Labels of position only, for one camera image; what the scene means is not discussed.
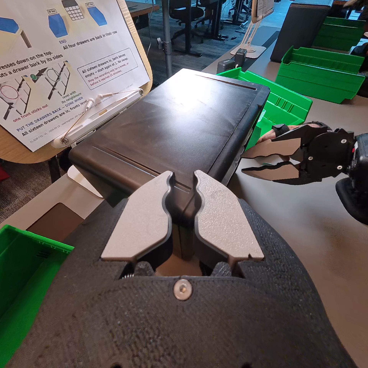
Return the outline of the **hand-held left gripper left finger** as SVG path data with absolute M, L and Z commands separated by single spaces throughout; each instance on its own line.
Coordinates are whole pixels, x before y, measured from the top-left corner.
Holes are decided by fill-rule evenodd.
M 169 240 L 172 218 L 166 199 L 172 192 L 172 171 L 165 171 L 138 188 L 127 200 L 100 258 L 137 262 Z

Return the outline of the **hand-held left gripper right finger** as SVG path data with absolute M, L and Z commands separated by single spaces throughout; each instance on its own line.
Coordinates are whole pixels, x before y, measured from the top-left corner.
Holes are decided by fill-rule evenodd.
M 263 260 L 263 251 L 237 196 L 201 170 L 196 170 L 194 177 L 200 203 L 194 229 L 204 250 L 212 250 L 228 263 Z

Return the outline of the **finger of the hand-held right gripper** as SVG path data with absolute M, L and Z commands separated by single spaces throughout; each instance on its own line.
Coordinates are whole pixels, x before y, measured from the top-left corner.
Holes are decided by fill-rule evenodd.
M 241 158 L 255 159 L 278 155 L 283 160 L 293 159 L 302 162 L 306 154 L 303 148 L 316 136 L 328 132 L 328 126 L 301 126 L 288 131 L 272 140 L 263 141 L 260 144 L 245 150 Z
M 284 161 L 275 165 L 263 165 L 261 167 L 243 168 L 242 173 L 265 181 L 279 182 L 283 184 L 304 184 L 301 177 L 301 163 Z

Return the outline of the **green plastic bin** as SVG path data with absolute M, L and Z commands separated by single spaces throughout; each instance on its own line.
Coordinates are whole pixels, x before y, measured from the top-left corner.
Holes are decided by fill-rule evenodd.
M 352 100 L 365 77 L 364 57 L 314 48 L 288 49 L 275 82 L 299 94 L 341 104 Z
M 29 333 L 73 246 L 4 225 L 0 230 L 0 367 Z
M 348 52 L 364 34 L 365 21 L 326 17 L 312 47 Z
M 298 126 L 305 122 L 312 105 L 311 99 L 251 71 L 243 72 L 240 67 L 224 71 L 218 75 L 265 85 L 270 89 L 269 96 L 247 143 L 246 150 L 253 147 L 262 135 L 271 130 L 273 125 Z

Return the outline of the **black drawer cabinet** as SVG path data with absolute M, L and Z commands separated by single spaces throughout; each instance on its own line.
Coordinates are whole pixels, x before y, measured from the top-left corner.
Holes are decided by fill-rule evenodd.
M 333 0 L 292 1 L 270 60 L 281 63 L 291 47 L 310 48 L 332 5 Z
M 174 254 L 194 254 L 194 171 L 227 186 L 270 89 L 264 82 L 182 69 L 76 145 L 69 160 L 116 206 L 162 174 L 175 174 Z

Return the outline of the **grey desk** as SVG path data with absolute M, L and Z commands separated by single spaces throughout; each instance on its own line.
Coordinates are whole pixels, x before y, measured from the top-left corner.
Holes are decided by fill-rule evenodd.
M 367 226 L 352 218 L 336 178 L 288 186 L 249 177 L 242 159 L 229 188 L 245 199 L 293 248 L 318 289 L 328 317 L 359 367 L 367 367 Z M 103 200 L 67 174 L 1 222 L 27 230 L 57 203 L 83 219 Z

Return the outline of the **brown desk pad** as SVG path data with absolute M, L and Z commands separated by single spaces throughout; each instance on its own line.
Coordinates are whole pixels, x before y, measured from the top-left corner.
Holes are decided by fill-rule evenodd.
M 27 228 L 34 234 L 63 242 L 84 219 L 62 203 L 57 203 Z

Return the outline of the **person's right hand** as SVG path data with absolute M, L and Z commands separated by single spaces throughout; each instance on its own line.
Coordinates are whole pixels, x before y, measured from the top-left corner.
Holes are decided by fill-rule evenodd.
M 260 144 L 262 143 L 263 141 L 266 141 L 266 140 L 272 140 L 272 139 L 275 139 L 276 137 L 279 137 L 280 135 L 288 132 L 288 131 L 291 131 L 291 130 L 294 130 L 296 128 L 299 128 L 301 126 L 311 126 L 311 127 L 314 127 L 315 124 L 313 123 L 307 123 L 307 124 L 302 124 L 300 126 L 297 126 L 297 125 L 285 125 L 285 124 L 276 124 L 276 125 L 273 125 L 271 130 L 268 131 L 267 133 L 265 133 L 264 135 L 262 135 L 256 144 Z

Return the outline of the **white document stand far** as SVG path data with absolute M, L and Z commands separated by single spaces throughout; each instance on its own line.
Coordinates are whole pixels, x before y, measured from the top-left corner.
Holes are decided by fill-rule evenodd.
M 246 33 L 239 46 L 234 47 L 230 54 L 235 56 L 239 49 L 246 50 L 246 57 L 256 59 L 266 50 L 264 46 L 256 46 L 252 44 L 252 40 L 258 30 L 261 21 L 274 12 L 273 0 L 253 0 L 251 7 L 251 22 L 248 25 Z

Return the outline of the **grey metal pole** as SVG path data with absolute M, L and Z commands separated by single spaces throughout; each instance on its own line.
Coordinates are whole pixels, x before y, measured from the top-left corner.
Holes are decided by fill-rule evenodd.
M 162 0 L 162 17 L 163 17 L 163 40 L 158 41 L 158 46 L 162 48 L 165 56 L 165 67 L 167 79 L 173 75 L 172 68 L 172 42 L 170 37 L 169 23 L 169 0 Z

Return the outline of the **black office chair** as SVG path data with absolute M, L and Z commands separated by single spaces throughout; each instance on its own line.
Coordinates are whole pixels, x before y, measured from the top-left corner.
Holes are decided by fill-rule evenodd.
M 192 5 L 191 0 L 169 0 L 169 16 L 180 24 L 201 19 L 205 12 L 201 7 Z

